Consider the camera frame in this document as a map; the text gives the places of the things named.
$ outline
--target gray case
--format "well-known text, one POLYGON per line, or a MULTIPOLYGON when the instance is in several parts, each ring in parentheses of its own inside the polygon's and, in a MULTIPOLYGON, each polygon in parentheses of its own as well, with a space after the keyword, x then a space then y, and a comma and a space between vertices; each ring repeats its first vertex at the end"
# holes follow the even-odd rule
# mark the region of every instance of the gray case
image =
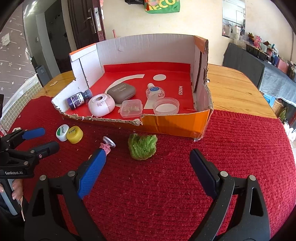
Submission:
POLYGON ((123 101, 130 99, 136 94, 136 88, 129 84, 120 83, 110 88, 107 94, 111 95, 115 103, 121 104, 123 101))

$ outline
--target round plastic lid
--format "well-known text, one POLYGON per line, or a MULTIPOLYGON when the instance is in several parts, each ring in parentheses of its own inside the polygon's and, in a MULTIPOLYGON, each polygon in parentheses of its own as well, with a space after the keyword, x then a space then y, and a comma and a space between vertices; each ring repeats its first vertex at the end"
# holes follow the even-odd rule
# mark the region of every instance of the round plastic lid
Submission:
POLYGON ((68 125, 61 125, 57 131, 56 131, 56 137, 60 140, 60 141, 66 141, 67 140, 67 132, 69 130, 69 126, 68 125))
POLYGON ((83 131, 78 126, 71 127, 67 132, 67 139, 72 144, 76 144, 81 141, 83 137, 83 131))
POLYGON ((115 143, 106 136, 103 136, 103 141, 111 147, 116 147, 115 143))
POLYGON ((153 104, 155 115, 175 115, 179 112, 180 103, 174 98, 162 98, 153 104))

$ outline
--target purple bottle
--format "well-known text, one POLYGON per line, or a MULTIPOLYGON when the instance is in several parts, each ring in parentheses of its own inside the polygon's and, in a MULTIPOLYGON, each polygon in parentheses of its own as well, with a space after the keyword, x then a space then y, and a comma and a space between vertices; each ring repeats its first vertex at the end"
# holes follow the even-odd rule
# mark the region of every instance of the purple bottle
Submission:
POLYGON ((90 89, 88 89, 85 92, 79 92, 76 95, 71 96, 70 98, 67 99, 67 102, 71 110, 74 110, 78 106, 83 105, 86 102, 86 100, 91 98, 92 98, 92 92, 90 89))

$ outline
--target star wallpaper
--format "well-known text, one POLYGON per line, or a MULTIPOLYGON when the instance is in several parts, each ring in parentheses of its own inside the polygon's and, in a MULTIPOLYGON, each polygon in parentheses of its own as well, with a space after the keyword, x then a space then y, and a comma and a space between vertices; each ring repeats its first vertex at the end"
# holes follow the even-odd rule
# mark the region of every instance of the star wallpaper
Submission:
POLYGON ((24 32, 21 4, 0 32, 0 94, 4 94, 4 105, 27 79, 36 74, 24 32), (9 34, 10 43, 5 46, 1 39, 6 34, 9 34))

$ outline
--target green bag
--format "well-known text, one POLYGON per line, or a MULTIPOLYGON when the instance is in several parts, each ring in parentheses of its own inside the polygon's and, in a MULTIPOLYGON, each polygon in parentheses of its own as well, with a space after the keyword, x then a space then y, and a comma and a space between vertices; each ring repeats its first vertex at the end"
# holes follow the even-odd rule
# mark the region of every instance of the green bag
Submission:
POLYGON ((145 0, 145 11, 147 13, 171 13, 180 12, 180 0, 145 0))

